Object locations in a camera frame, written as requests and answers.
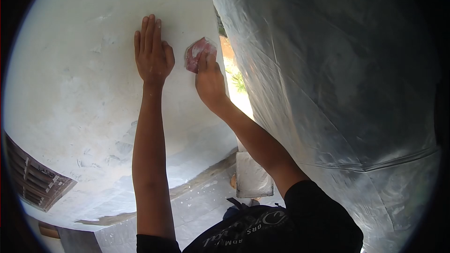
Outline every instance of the left hand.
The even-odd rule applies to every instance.
[[[141,32],[135,32],[135,58],[144,86],[160,87],[175,65],[173,49],[161,42],[161,20],[151,14],[142,19]]]

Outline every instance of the right hand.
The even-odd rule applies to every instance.
[[[225,93],[225,81],[216,57],[202,52],[199,73],[195,77],[195,88],[202,102],[214,113],[229,101]]]

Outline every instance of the plaster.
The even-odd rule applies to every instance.
[[[162,96],[169,187],[237,146],[184,67],[186,48],[206,36],[219,46],[225,75],[212,0],[36,0],[10,61],[4,129],[36,160],[78,181],[48,213],[24,204],[36,219],[97,230],[74,221],[135,211],[131,159],[142,80],[133,35],[151,13],[176,59]]]

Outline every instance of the plastic sheet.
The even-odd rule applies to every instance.
[[[366,251],[399,251],[440,158],[438,61],[413,0],[213,1],[255,120],[349,211]]]

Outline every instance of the green plant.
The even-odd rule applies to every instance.
[[[238,89],[238,93],[247,92],[247,90],[245,90],[244,78],[242,77],[242,74],[240,72],[231,75],[231,82],[233,82],[233,84]]]

